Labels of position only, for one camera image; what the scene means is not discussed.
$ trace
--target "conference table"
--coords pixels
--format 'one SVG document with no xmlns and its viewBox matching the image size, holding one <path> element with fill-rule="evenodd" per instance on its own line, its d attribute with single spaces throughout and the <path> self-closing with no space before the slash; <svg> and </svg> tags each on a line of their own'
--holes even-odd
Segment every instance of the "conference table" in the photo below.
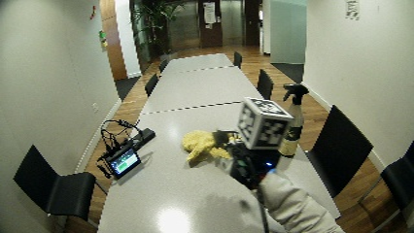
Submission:
<svg viewBox="0 0 414 233">
<path fill-rule="evenodd" d="M 167 75 L 231 66 L 235 66 L 233 62 L 224 53 L 199 55 L 171 60 L 161 74 Z"/>
<path fill-rule="evenodd" d="M 244 97 L 262 99 L 239 67 L 163 73 L 141 115 L 241 102 Z"/>
<path fill-rule="evenodd" d="M 244 85 L 247 89 L 250 87 L 252 94 L 258 94 L 250 83 Z M 164 94 L 157 88 L 149 101 Z M 141 113 L 137 126 L 155 130 L 157 137 L 137 151 L 143 163 L 109 189 L 99 232 L 262 232 L 252 192 L 217 167 L 215 159 L 189 164 L 188 152 L 181 146 L 184 135 L 195 130 L 237 129 L 244 94 L 241 92 L 239 102 L 215 104 L 212 101 L 208 105 L 191 106 L 184 101 L 181 107 L 167 106 Z M 309 192 L 334 218 L 340 217 L 301 148 L 293 158 L 281 157 L 277 172 Z M 270 216 L 268 221 L 273 232 L 285 232 Z"/>
</svg>

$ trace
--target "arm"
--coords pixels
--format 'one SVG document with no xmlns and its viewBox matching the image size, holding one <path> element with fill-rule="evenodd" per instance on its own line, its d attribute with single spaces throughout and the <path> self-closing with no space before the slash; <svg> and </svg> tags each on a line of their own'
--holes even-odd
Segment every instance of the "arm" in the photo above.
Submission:
<svg viewBox="0 0 414 233">
<path fill-rule="evenodd" d="M 344 232 L 326 209 L 276 173 L 260 183 L 270 216 L 289 232 Z"/>
</svg>

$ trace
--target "office chair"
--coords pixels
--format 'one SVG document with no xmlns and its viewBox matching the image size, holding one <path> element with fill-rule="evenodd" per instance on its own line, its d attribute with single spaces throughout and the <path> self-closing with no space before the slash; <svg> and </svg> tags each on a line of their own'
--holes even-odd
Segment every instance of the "office chair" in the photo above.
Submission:
<svg viewBox="0 0 414 233">
<path fill-rule="evenodd" d="M 164 61 L 161 62 L 161 64 L 160 64 L 160 72 L 161 72 L 161 73 L 163 73 L 163 71 L 164 71 L 167 65 L 168 65 L 168 61 L 164 60 Z"/>
<path fill-rule="evenodd" d="M 243 60 L 244 60 L 244 57 L 241 56 L 240 53 L 237 53 L 237 52 L 235 51 L 233 65 L 235 65 L 235 66 L 239 66 L 240 69 L 243 69 Z"/>
<path fill-rule="evenodd" d="M 159 83 L 159 76 L 157 76 L 157 74 L 153 74 L 151 80 L 145 84 L 145 91 L 147 91 L 148 97 L 151 97 L 157 83 Z"/>
<path fill-rule="evenodd" d="M 60 176 L 36 146 L 31 146 L 14 180 L 47 214 L 79 216 L 99 228 L 88 217 L 95 184 L 108 192 L 91 173 Z"/>
<path fill-rule="evenodd" d="M 373 145 L 334 105 L 321 134 L 306 156 L 332 197 L 336 197 L 358 171 Z"/>
<path fill-rule="evenodd" d="M 408 207 L 414 198 L 414 142 L 406 152 L 406 154 L 382 171 L 377 182 L 373 184 L 372 188 L 365 192 L 358 200 L 358 203 L 364 201 L 377 184 L 381 180 L 385 183 L 392 192 L 393 199 L 398 206 L 398 210 L 392 214 L 388 220 L 373 230 L 373 232 L 380 231 L 398 215 L 398 213 Z"/>
<path fill-rule="evenodd" d="M 272 90 L 273 90 L 273 81 L 268 73 L 260 69 L 257 90 L 265 100 L 270 100 Z"/>
</svg>

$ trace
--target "wooden floor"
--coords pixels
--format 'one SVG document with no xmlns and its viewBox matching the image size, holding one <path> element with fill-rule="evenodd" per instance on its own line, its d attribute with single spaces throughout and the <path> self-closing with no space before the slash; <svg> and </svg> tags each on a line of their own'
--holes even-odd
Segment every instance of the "wooden floor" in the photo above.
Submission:
<svg viewBox="0 0 414 233">
<path fill-rule="evenodd" d="M 258 47 L 225 47 L 185 50 L 179 52 L 179 57 L 223 52 L 228 55 L 231 60 L 233 60 L 235 50 L 239 51 L 244 57 L 243 71 L 250 79 L 253 85 L 257 84 L 258 69 L 264 69 L 266 71 L 274 82 L 272 100 L 288 109 L 290 101 L 282 102 L 282 98 L 285 95 L 282 84 L 293 83 L 293 81 L 272 66 L 272 64 L 269 63 L 270 57 L 262 55 Z M 143 78 L 133 86 L 115 114 L 115 119 L 124 119 L 128 122 L 136 122 L 147 101 L 144 85 L 149 80 L 151 76 L 155 73 L 160 73 L 159 65 L 159 62 L 152 64 Z M 316 142 L 317 136 L 321 132 L 321 128 L 328 117 L 328 112 L 309 95 L 305 95 L 304 97 L 302 110 L 305 124 L 300 139 L 300 145 L 305 150 L 310 150 Z M 113 132 L 119 132 L 119 126 L 109 125 L 109 130 Z M 99 181 L 104 184 L 104 186 L 109 188 L 111 180 L 104 177 L 101 171 L 95 165 L 95 162 L 104 151 L 104 143 L 100 142 L 91 157 L 87 171 L 91 172 L 97 177 Z M 337 223 L 344 228 L 345 232 L 370 232 L 370 230 L 373 230 L 374 227 L 378 226 L 397 210 L 397 206 L 392 200 L 392 194 L 384 182 L 381 182 L 369 197 L 365 199 L 364 205 L 357 204 L 358 198 L 369 189 L 372 183 L 376 181 L 378 176 L 380 174 L 376 170 L 373 163 L 370 162 L 370 160 L 366 160 L 350 184 L 346 186 L 342 193 L 336 197 L 336 203 L 342 213 L 342 216 L 337 219 Z M 104 204 L 105 195 L 103 191 L 96 188 L 89 213 L 89 217 L 96 222 L 99 222 L 100 220 Z M 92 233 L 96 232 L 96 229 L 93 229 L 93 227 L 79 218 L 69 217 L 65 232 Z M 382 232 L 406 232 L 406 224 L 402 215 L 398 215 L 396 220 L 388 225 L 388 227 L 384 228 Z"/>
</svg>

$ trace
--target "spray bottle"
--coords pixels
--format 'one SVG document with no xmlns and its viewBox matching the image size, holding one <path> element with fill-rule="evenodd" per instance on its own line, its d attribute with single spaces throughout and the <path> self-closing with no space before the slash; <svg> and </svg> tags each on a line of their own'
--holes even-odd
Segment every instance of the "spray bottle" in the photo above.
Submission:
<svg viewBox="0 0 414 233">
<path fill-rule="evenodd" d="M 296 118 L 289 126 L 288 133 L 282 140 L 280 147 L 280 152 L 285 156 L 293 156 L 297 152 L 297 147 L 300 143 L 300 134 L 302 129 L 302 112 L 301 112 L 301 98 L 309 93 L 308 88 L 300 83 L 284 84 L 284 88 L 288 90 L 284 101 L 288 100 L 289 96 L 293 94 L 293 104 L 288 110 L 289 114 Z"/>
</svg>

